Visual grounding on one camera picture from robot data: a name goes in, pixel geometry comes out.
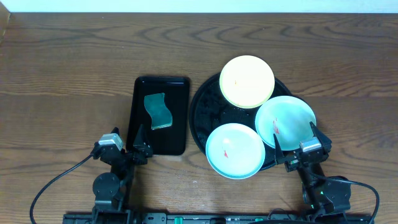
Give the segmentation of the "mint plate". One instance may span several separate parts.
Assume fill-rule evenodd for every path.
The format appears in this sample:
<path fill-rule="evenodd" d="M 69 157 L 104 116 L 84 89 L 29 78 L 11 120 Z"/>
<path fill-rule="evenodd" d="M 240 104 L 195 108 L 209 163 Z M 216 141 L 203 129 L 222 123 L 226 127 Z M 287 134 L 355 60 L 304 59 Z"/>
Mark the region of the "mint plate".
<path fill-rule="evenodd" d="M 228 123 L 209 135 L 205 146 L 210 166 L 229 179 L 247 179 L 256 174 L 266 158 L 260 136 L 248 126 Z"/>
<path fill-rule="evenodd" d="M 311 107 L 294 96 L 277 96 L 267 100 L 257 111 L 255 128 L 268 146 L 279 143 L 283 151 L 299 148 L 300 141 L 312 138 L 310 123 L 317 119 Z"/>

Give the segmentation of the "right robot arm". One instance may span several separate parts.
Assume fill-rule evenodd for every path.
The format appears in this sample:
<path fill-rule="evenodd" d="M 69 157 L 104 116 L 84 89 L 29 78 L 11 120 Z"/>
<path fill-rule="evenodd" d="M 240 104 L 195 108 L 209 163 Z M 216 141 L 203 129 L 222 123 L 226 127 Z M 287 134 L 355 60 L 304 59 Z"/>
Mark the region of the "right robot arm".
<path fill-rule="evenodd" d="M 282 140 L 275 134 L 274 160 L 285 165 L 287 172 L 298 172 L 302 183 L 303 200 L 312 206 L 312 213 L 320 216 L 344 213 L 351 208 L 351 187 L 345 177 L 325 177 L 321 163 L 328 159 L 332 141 L 313 122 L 311 135 L 298 142 L 293 150 L 282 150 Z"/>

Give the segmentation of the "yellow plate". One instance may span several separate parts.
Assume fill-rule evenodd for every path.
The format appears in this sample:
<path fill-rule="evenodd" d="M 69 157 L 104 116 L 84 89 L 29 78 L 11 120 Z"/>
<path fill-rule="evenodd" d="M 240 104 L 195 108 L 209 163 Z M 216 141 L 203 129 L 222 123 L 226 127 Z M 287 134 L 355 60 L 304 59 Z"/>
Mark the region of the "yellow plate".
<path fill-rule="evenodd" d="M 251 109 L 264 104 L 274 91 L 275 76 L 261 58 L 242 55 L 231 59 L 220 73 L 220 90 L 238 108 Z"/>

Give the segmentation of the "green yellow sponge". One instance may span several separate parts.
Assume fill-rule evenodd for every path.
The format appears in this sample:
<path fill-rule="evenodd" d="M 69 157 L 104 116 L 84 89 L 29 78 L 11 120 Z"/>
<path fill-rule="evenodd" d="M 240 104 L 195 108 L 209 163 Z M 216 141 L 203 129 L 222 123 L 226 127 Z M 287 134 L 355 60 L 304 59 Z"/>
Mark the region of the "green yellow sponge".
<path fill-rule="evenodd" d="M 165 104 L 165 93 L 146 95 L 144 97 L 144 108 L 151 118 L 152 130 L 172 126 L 173 118 Z"/>

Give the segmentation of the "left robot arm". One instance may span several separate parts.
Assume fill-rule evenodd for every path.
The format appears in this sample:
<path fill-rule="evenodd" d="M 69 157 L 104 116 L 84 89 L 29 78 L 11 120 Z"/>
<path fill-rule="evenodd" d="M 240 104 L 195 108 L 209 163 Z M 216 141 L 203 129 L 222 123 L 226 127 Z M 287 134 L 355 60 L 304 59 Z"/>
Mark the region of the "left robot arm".
<path fill-rule="evenodd" d="M 95 209 L 101 212 L 120 212 L 128 199 L 135 166 L 146 165 L 153 156 L 143 125 L 139 126 L 133 147 L 123 148 L 119 129 L 104 134 L 91 151 L 94 159 L 111 166 L 109 172 L 97 176 L 93 182 Z"/>

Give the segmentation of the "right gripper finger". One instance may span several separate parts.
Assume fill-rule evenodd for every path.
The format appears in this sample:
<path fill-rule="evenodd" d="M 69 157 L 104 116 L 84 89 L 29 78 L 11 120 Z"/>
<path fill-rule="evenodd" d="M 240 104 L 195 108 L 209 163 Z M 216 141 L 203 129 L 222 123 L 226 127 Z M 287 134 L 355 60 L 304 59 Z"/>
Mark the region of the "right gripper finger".
<path fill-rule="evenodd" d="M 310 122 L 310 127 L 312 129 L 313 136 L 319 140 L 321 145 L 330 144 L 330 139 L 326 135 L 324 135 L 312 121 Z"/>
<path fill-rule="evenodd" d="M 273 134 L 273 137 L 275 142 L 275 153 L 274 153 L 275 164 L 283 164 L 285 158 L 284 153 L 282 152 L 276 134 Z"/>

